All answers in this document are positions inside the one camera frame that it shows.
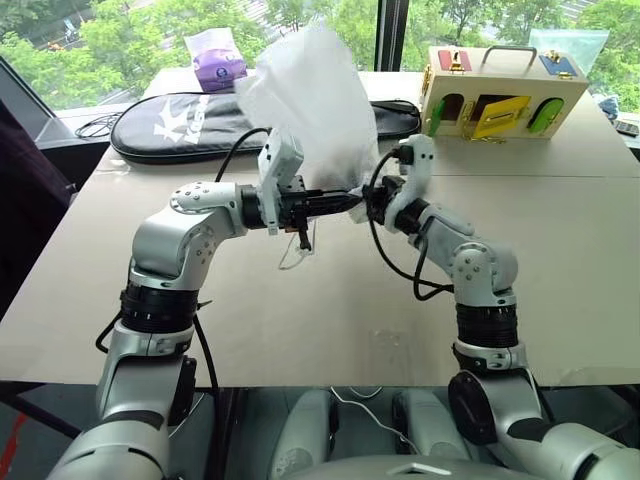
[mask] black bag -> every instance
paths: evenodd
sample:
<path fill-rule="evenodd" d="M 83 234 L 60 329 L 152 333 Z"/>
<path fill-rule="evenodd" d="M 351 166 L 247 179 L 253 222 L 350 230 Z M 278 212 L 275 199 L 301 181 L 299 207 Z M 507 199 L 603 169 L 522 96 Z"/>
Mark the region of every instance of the black bag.
<path fill-rule="evenodd" d="M 420 131 L 420 112 L 401 100 L 372 102 L 378 138 Z M 253 128 L 235 94 L 173 93 L 129 107 L 111 131 L 111 145 L 131 162 L 152 165 L 191 163 L 225 155 Z M 249 137 L 238 152 L 260 151 L 266 134 Z"/>

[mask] beige tabletop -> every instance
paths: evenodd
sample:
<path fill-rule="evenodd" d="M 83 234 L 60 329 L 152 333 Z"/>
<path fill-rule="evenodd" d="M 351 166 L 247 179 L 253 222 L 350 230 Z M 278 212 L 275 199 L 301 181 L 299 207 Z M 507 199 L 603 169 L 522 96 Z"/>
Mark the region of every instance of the beige tabletop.
<path fill-rule="evenodd" d="M 176 88 L 156 80 L 147 94 Z M 370 73 L 363 83 L 372 99 L 415 101 L 421 79 Z M 550 141 L 436 144 L 428 198 L 518 256 L 519 333 L 540 383 L 640 383 L 640 168 L 591 98 Z M 93 342 L 118 309 L 136 228 L 176 186 L 212 179 L 218 167 L 129 165 L 109 149 L 0 323 L 0 377 L 96 383 L 105 357 Z M 256 177 L 244 156 L 227 179 Z M 347 215 L 320 219 L 316 237 L 316 253 L 289 271 L 277 269 L 285 234 L 252 231 L 218 249 L 200 293 L 213 304 L 200 316 L 220 383 L 447 384 L 457 370 L 453 298 L 415 301 L 367 226 Z M 417 252 L 406 239 L 382 237 L 411 270 Z M 433 265 L 424 275 L 446 280 Z"/>

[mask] metal handle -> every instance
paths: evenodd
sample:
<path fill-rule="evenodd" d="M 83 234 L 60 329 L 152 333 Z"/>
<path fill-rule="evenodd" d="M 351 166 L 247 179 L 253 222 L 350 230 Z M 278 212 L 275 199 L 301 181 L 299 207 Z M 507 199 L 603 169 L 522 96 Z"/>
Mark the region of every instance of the metal handle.
<path fill-rule="evenodd" d="M 493 50 L 518 50 L 521 52 L 531 52 L 531 60 L 529 60 L 529 66 L 533 65 L 534 60 L 538 56 L 538 50 L 536 47 L 511 47 L 508 45 L 494 45 L 493 47 L 487 48 L 487 51 L 484 52 L 484 57 L 482 57 L 482 64 L 487 61 L 487 57 Z"/>

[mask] tissue box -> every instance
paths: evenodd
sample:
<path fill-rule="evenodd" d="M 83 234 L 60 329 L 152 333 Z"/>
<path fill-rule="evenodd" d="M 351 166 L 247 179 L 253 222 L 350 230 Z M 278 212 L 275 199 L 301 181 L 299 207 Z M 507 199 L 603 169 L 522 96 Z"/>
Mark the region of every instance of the tissue box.
<path fill-rule="evenodd" d="M 230 28 L 211 28 L 184 40 L 203 91 L 232 87 L 236 78 L 247 76 L 247 64 Z"/>

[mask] tree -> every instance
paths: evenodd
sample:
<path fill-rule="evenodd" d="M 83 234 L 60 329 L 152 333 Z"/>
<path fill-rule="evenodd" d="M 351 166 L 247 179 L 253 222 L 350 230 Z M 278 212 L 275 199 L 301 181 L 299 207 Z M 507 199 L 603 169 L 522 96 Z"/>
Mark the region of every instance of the tree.
<path fill-rule="evenodd" d="M 127 0 L 93 1 L 95 19 L 80 28 L 96 61 L 120 72 L 123 89 L 140 95 L 171 55 L 161 48 L 164 33 L 150 21 L 149 9 L 129 11 Z"/>
<path fill-rule="evenodd" d="M 622 111 L 640 112 L 640 0 L 602 0 L 584 10 L 578 28 L 609 30 L 589 79 L 592 90 L 618 94 Z"/>
<path fill-rule="evenodd" d="M 561 0 L 506 0 L 496 4 L 497 37 L 512 45 L 528 45 L 533 28 L 561 28 L 566 20 Z"/>
<path fill-rule="evenodd" d="M 373 70 L 377 0 L 341 0 L 327 16 L 327 24 L 347 44 L 359 70 Z"/>
<path fill-rule="evenodd" d="M 476 30 L 483 27 L 491 16 L 492 0 L 447 0 L 444 13 L 455 26 L 452 42 L 461 45 L 465 29 Z"/>
<path fill-rule="evenodd" d="M 409 3 L 407 28 L 402 48 L 401 70 L 418 72 L 429 61 L 429 47 L 443 42 L 454 29 L 443 17 L 441 0 L 421 0 Z"/>
<path fill-rule="evenodd" d="M 183 38 L 216 27 L 231 27 L 233 37 L 249 67 L 267 46 L 263 28 L 249 20 L 237 0 L 158 0 L 151 7 L 150 24 L 171 40 L 172 65 L 190 65 Z"/>
<path fill-rule="evenodd" d="M 38 26 L 87 8 L 89 0 L 0 0 L 0 38 L 7 32 L 27 36 Z"/>
<path fill-rule="evenodd" d="M 87 47 L 58 52 L 37 50 L 10 32 L 0 43 L 0 56 L 53 109 L 95 104 L 124 83 L 120 72 L 96 61 Z"/>
<path fill-rule="evenodd" d="M 267 20 L 272 25 L 282 25 L 297 32 L 316 15 L 331 10 L 331 0 L 269 0 Z"/>
<path fill-rule="evenodd" d="M 46 15 L 48 6 L 49 0 L 0 0 L 0 37 Z"/>

